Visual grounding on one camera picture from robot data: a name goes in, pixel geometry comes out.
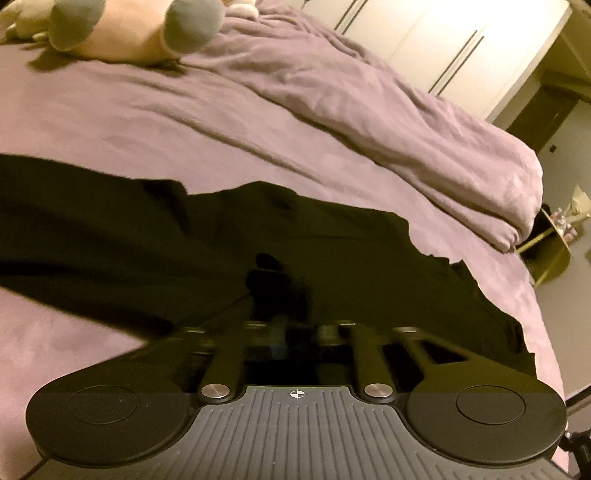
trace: stuffed animal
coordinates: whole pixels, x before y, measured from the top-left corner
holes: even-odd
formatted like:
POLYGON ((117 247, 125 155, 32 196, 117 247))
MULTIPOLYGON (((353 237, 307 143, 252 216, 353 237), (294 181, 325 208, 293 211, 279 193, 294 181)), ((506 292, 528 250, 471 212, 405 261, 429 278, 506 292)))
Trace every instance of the stuffed animal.
POLYGON ((152 66, 203 47, 228 15, 255 20, 255 0, 14 0, 7 40, 49 41, 83 59, 152 66))

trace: black pants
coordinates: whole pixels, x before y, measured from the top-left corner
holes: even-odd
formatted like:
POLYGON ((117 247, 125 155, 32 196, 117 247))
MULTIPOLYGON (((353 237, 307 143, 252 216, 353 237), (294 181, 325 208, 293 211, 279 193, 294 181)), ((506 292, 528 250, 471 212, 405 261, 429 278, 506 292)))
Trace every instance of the black pants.
POLYGON ((166 333, 248 297, 260 253, 307 285, 316 319, 416 326, 535 375, 521 325, 463 262, 425 256, 393 213, 264 182, 187 195, 49 160, 0 156, 0 286, 68 312, 166 333))

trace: metal button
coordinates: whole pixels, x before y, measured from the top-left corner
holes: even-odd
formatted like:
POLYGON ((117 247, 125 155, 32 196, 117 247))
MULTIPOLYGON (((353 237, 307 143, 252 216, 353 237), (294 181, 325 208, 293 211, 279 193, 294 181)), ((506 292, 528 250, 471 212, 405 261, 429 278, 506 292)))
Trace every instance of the metal button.
POLYGON ((201 389, 201 394, 207 398, 223 398, 230 394, 230 388, 220 383, 210 383, 201 389))
POLYGON ((386 398, 394 393, 390 385, 384 383, 372 383, 363 389, 366 395, 373 398, 386 398))

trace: ribbed surface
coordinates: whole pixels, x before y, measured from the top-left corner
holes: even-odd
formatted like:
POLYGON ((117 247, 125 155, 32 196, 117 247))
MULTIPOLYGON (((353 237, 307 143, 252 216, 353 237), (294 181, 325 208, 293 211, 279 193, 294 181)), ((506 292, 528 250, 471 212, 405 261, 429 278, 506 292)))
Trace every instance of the ribbed surface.
POLYGON ((548 480, 570 479, 539 460, 479 469, 418 443, 390 407, 345 387, 249 387, 236 402, 205 407, 189 432, 151 459, 115 469, 49 461, 32 480, 548 480))

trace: crosshair symbol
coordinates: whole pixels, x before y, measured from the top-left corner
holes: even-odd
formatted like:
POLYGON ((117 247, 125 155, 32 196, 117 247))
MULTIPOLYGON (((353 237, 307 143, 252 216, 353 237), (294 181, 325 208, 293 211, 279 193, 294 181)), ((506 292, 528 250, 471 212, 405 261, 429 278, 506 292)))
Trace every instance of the crosshair symbol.
POLYGON ((294 390, 293 392, 288 393, 288 395, 290 397, 297 398, 299 400, 300 398, 303 398, 304 395, 310 395, 310 394, 302 392, 302 390, 294 390))

